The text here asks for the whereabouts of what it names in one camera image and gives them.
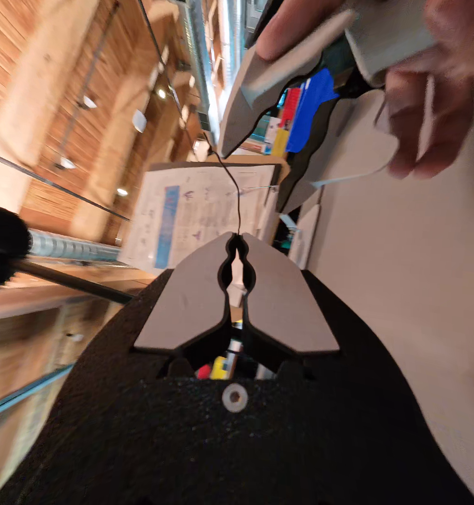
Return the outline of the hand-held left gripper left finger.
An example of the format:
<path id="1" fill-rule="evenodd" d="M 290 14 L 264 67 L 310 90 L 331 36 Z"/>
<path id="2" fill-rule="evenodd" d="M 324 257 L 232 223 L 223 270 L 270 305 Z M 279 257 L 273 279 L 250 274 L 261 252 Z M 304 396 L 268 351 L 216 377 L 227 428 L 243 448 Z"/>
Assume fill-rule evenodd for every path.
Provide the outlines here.
<path id="1" fill-rule="evenodd" d="M 232 323 L 227 287 L 233 278 L 237 238 L 225 232 L 177 265 L 134 350 L 183 358 L 196 371 L 228 349 Z"/>

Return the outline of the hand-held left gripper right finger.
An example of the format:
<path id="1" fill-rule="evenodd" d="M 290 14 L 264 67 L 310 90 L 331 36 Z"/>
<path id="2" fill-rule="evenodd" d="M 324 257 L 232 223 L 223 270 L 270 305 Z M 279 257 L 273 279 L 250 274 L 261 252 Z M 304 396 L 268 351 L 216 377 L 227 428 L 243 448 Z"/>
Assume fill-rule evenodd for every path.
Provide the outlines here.
<path id="1" fill-rule="evenodd" d="M 278 372 L 284 362 L 340 351 L 304 271 L 278 250 L 243 233 L 238 251 L 243 263 L 244 351 Z"/>

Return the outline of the person's right hand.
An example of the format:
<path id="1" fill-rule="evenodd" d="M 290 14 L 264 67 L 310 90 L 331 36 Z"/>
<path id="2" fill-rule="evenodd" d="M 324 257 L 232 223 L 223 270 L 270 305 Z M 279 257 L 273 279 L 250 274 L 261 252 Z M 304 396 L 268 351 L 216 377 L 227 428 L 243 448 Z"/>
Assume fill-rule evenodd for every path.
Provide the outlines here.
<path id="1" fill-rule="evenodd" d="M 400 179 L 451 166 L 474 117 L 474 1 L 426 1 L 423 16 L 436 46 L 390 67 L 385 79 L 399 141 L 389 171 Z"/>

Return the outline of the black fuzzy round object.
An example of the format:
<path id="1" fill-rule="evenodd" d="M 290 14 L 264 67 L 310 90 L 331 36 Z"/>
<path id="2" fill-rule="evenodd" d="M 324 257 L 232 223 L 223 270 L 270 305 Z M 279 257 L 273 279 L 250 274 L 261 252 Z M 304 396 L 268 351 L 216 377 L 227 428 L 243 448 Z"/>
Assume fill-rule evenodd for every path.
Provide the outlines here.
<path id="1" fill-rule="evenodd" d="M 24 221 L 0 207 L 0 287 L 15 275 L 15 262 L 24 260 L 31 246 L 32 236 Z"/>

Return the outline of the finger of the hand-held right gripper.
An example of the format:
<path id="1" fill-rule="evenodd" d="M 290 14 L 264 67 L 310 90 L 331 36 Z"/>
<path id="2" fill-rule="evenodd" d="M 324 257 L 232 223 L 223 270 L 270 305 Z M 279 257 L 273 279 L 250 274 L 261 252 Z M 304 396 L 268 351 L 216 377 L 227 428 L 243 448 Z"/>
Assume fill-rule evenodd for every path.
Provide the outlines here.
<path id="1" fill-rule="evenodd" d="M 260 118 L 274 107 L 292 81 L 308 76 L 323 51 L 356 19 L 353 9 L 342 11 L 271 62 L 263 60 L 256 46 L 248 49 L 239 67 L 220 125 L 220 157 L 226 159 L 247 139 Z"/>
<path id="2" fill-rule="evenodd" d="M 279 185 L 276 210 L 288 214 L 322 186 L 386 168 L 398 149 L 398 139 L 386 122 L 385 92 L 381 89 L 322 103 L 304 147 Z"/>

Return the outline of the dark metal rod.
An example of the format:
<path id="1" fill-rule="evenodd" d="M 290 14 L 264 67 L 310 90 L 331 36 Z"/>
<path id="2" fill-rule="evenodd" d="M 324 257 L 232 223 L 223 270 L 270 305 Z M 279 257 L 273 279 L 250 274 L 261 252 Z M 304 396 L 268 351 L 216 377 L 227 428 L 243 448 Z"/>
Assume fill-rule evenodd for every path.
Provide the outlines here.
<path id="1" fill-rule="evenodd" d="M 133 299 L 133 296 L 126 292 L 103 286 L 96 282 L 84 280 L 67 273 L 62 273 L 25 259 L 11 260 L 9 264 L 15 272 L 31 275 L 38 279 L 49 281 L 63 287 L 80 291 L 84 294 L 93 295 L 121 305 L 126 305 Z"/>

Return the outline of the corrugated metal duct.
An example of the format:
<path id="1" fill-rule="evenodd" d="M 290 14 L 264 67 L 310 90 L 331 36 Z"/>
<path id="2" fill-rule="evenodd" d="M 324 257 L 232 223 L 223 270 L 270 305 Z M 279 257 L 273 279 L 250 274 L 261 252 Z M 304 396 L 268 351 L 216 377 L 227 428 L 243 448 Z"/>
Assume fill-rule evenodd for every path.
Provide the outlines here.
<path id="1" fill-rule="evenodd" d="M 31 256 L 83 262 L 118 262 L 120 248 L 35 229 L 31 235 Z"/>

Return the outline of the grey desk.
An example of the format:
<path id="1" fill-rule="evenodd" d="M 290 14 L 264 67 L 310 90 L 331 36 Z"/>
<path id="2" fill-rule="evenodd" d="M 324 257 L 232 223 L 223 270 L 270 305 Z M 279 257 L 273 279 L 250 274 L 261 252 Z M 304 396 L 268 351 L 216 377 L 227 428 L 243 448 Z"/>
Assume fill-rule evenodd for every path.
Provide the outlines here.
<path id="1" fill-rule="evenodd" d="M 474 493 L 474 124 L 435 178 L 330 184 L 321 208 L 309 270 L 385 344 Z"/>

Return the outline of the blue storage bin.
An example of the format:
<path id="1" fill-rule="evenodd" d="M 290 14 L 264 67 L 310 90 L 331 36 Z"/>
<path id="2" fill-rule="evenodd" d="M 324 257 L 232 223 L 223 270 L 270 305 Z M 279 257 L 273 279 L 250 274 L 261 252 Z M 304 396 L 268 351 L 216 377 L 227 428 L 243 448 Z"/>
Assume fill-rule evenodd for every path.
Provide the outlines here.
<path id="1" fill-rule="evenodd" d="M 334 91 L 334 79 L 327 68 L 322 68 L 301 85 L 301 96 L 290 129 L 286 152 L 296 154 L 303 149 L 319 106 L 338 97 Z"/>

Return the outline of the printed paper sheet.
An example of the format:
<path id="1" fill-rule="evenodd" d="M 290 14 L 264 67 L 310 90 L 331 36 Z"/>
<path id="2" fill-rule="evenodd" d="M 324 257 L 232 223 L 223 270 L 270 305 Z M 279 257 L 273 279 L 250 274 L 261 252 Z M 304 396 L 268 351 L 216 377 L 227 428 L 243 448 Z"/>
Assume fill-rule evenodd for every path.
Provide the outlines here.
<path id="1" fill-rule="evenodd" d="M 225 232 L 271 244 L 282 164 L 224 162 L 153 165 L 142 179 L 118 260 L 158 275 Z"/>

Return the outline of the wooden clipboard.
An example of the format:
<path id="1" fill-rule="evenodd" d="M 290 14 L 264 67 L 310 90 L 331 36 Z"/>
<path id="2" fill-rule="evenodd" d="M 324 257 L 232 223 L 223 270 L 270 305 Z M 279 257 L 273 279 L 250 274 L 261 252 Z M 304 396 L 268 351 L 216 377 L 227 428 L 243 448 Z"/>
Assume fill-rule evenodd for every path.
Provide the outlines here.
<path id="1" fill-rule="evenodd" d="M 207 161 L 152 164 L 143 179 L 138 210 L 152 220 L 160 237 L 163 224 L 172 233 L 172 251 L 197 248 L 227 231 L 249 232 L 271 243 L 278 226 L 278 190 L 256 190 L 239 195 L 238 189 L 278 185 L 288 172 L 276 156 L 233 155 L 223 162 L 235 186 L 215 157 Z"/>

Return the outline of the metal ventilation duct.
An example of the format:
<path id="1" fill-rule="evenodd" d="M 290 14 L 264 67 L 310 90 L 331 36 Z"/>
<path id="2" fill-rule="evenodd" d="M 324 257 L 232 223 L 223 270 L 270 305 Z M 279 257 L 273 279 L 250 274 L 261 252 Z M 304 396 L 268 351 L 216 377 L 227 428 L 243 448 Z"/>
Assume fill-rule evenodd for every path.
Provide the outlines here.
<path id="1" fill-rule="evenodd" d="M 202 130 L 206 132 L 212 145 L 219 139 L 218 102 L 211 79 L 212 66 L 207 50 L 205 25 L 201 1 L 175 1 L 184 31 L 184 38 L 190 56 L 191 73 L 199 92 L 200 102 L 197 113 Z"/>

